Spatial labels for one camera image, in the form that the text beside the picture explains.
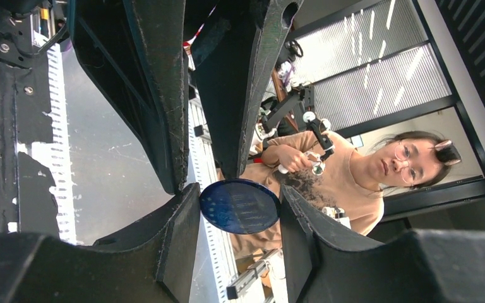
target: woman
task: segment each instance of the woman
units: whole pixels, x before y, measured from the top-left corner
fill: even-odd
[[[314,175],[304,152],[324,151],[315,135],[306,131],[269,141],[261,159],[246,167],[243,179],[259,182],[279,195],[280,185],[296,188],[318,209],[343,208],[352,230],[367,235],[382,219],[383,191],[386,187],[418,189],[445,178],[460,155],[450,140],[424,131],[411,131],[384,140],[385,145],[370,155],[361,155],[343,137],[327,132],[335,153],[326,160],[322,175]],[[289,173],[281,174],[282,164]],[[280,224],[253,235],[231,235],[236,258],[249,256],[257,249],[282,247]]]

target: round glasses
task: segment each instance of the round glasses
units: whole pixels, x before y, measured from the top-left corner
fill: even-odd
[[[400,176],[405,183],[413,186],[414,180],[416,179],[416,170],[414,170],[410,164],[410,150],[403,145],[401,141],[399,141],[398,145],[395,147],[395,158],[403,163],[408,163],[407,167],[402,167],[400,170]]]

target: bolt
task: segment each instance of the bolt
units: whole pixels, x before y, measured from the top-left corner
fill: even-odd
[[[7,53],[8,51],[10,51],[10,46],[8,46],[8,44],[6,43],[3,43],[0,45],[0,51]]]
[[[32,89],[32,87],[26,86],[25,87],[25,93],[30,96],[34,93],[34,90]]]

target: hair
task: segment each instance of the hair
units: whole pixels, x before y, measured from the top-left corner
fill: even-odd
[[[441,136],[438,136],[437,134],[429,133],[427,131],[407,131],[402,134],[384,138],[380,142],[378,142],[375,146],[380,146],[382,144],[389,145],[391,143],[399,142],[402,140],[428,140],[434,143],[435,146],[440,143],[449,141],[447,139],[442,138]],[[434,177],[432,180],[411,186],[410,187],[411,189],[430,187],[441,182],[452,169],[452,165],[446,165],[446,163],[458,162],[462,159],[456,146],[453,144],[449,144],[441,149],[434,148],[434,150],[436,152],[436,158],[438,159],[438,161],[440,161],[443,164],[440,171],[438,172],[436,177]]]

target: graphic print on shirt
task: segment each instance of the graphic print on shirt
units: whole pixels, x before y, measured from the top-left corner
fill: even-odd
[[[314,175],[311,170],[287,174],[282,174],[276,170],[273,176],[280,184],[296,189],[304,199],[319,210],[322,210],[325,206],[331,207],[335,205],[335,200],[332,197],[325,197],[322,193],[315,190],[315,186],[323,185],[323,178],[322,176]]]

